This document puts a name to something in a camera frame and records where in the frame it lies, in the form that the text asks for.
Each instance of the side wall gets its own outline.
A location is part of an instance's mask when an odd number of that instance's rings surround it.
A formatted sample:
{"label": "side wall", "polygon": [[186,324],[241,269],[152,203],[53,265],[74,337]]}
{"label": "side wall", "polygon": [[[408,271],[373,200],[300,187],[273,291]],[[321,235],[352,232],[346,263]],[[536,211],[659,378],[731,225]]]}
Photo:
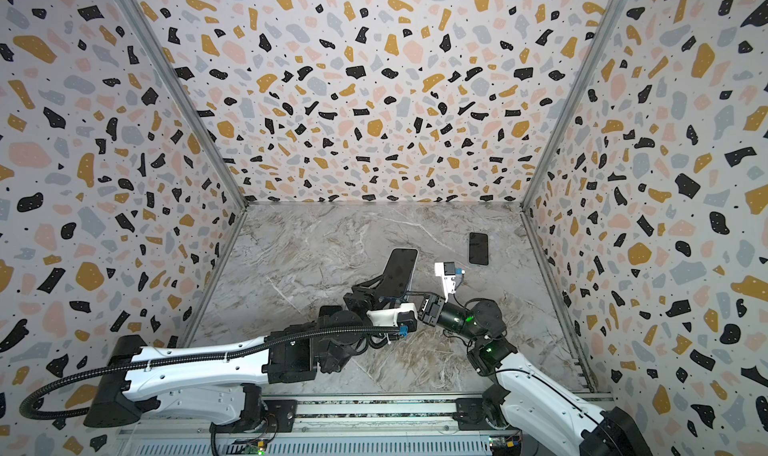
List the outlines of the side wall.
{"label": "side wall", "polygon": [[629,0],[530,210],[656,454],[768,454],[768,0]]}
{"label": "side wall", "polygon": [[[113,0],[2,11],[0,453],[107,454],[112,431],[18,405],[105,365],[119,336],[173,346],[239,214]],[[96,384],[43,409],[86,404]]]}
{"label": "side wall", "polygon": [[608,0],[137,0],[250,200],[512,201]]}

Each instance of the robotic arm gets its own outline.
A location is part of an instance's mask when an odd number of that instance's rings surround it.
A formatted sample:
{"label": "robotic arm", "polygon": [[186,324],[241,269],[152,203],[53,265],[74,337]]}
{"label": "robotic arm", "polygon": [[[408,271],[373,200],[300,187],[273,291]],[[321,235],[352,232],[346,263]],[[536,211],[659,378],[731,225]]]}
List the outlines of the robotic arm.
{"label": "robotic arm", "polygon": [[[154,348],[140,336],[121,337],[104,368],[46,384],[22,402],[31,419],[85,415],[92,428],[112,428],[148,417],[198,418],[211,433],[243,433],[269,425],[261,397],[264,384],[309,381],[340,372],[352,356],[404,338],[417,320],[465,338],[467,357],[481,376],[494,381],[483,395],[481,418],[494,428],[516,427],[558,456],[650,456],[631,417],[582,401],[533,366],[505,339],[501,311],[491,299],[465,305],[456,299],[453,262],[435,264],[443,295],[410,291],[417,250],[393,250],[384,273],[352,287],[346,308],[323,306],[314,322],[289,326],[249,341],[201,348]],[[417,308],[408,298],[423,297]],[[101,377],[90,408],[40,411],[42,397],[63,386]],[[458,413],[461,422],[468,415]]]}

